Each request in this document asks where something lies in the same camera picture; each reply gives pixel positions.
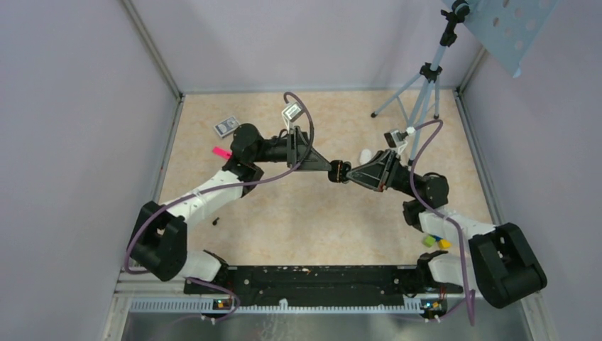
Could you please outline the white earbud charging case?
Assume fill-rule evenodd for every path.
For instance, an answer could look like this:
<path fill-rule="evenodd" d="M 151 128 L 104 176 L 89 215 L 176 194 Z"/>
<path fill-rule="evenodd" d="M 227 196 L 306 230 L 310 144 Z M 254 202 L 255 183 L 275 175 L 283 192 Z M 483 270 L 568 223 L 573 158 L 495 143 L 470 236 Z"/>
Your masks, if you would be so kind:
<path fill-rule="evenodd" d="M 365 165 L 373 158 L 373 152 L 370 149 L 365 148 L 360 152 L 359 164 Z"/>

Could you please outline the small black case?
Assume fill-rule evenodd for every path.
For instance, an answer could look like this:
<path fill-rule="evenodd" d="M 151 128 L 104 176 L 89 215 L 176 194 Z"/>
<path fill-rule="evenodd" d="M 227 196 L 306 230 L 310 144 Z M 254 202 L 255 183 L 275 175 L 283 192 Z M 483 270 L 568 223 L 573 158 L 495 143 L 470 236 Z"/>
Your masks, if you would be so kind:
<path fill-rule="evenodd" d="M 331 169 L 327 172 L 329 181 L 333 183 L 348 183 L 347 173 L 352 169 L 351 163 L 343 160 L 330 162 Z"/>

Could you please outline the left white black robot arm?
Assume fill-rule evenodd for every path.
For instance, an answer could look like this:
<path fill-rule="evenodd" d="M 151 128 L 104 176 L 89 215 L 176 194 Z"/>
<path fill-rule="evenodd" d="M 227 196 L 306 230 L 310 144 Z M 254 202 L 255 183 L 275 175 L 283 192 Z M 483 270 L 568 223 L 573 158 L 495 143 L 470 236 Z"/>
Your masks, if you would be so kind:
<path fill-rule="evenodd" d="M 226 262 L 209 251 L 190 251 L 190 229 L 226 204 L 243 198 L 266 183 L 262 162 L 284 162 L 291 171 L 326 171 L 332 164 L 312 146 L 311 133 L 298 126 L 285 135 L 265 139 L 252 124 L 242 124 L 233 135 L 231 156 L 207 182 L 164 204 L 147 202 L 138 214 L 126 260 L 142 266 L 161 281 L 196 278 L 210 293 L 227 285 Z"/>

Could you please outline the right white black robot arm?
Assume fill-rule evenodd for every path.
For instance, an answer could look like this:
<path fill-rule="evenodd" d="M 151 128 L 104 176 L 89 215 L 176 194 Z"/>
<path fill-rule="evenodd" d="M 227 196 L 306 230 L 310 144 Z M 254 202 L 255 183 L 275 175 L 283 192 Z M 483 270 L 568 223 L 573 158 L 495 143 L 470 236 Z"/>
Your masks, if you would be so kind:
<path fill-rule="evenodd" d="M 414 174 L 396 152 L 387 150 L 361 166 L 340 166 L 335 178 L 376 192 L 392 189 L 411 196 L 403 203 L 406 223 L 460 248 L 464 260 L 443 254 L 416 273 L 422 291 L 467 283 L 501 309 L 547 287 L 547 275 L 521 228 L 511 222 L 479 222 L 449 209 L 449 184 L 443 175 Z"/>

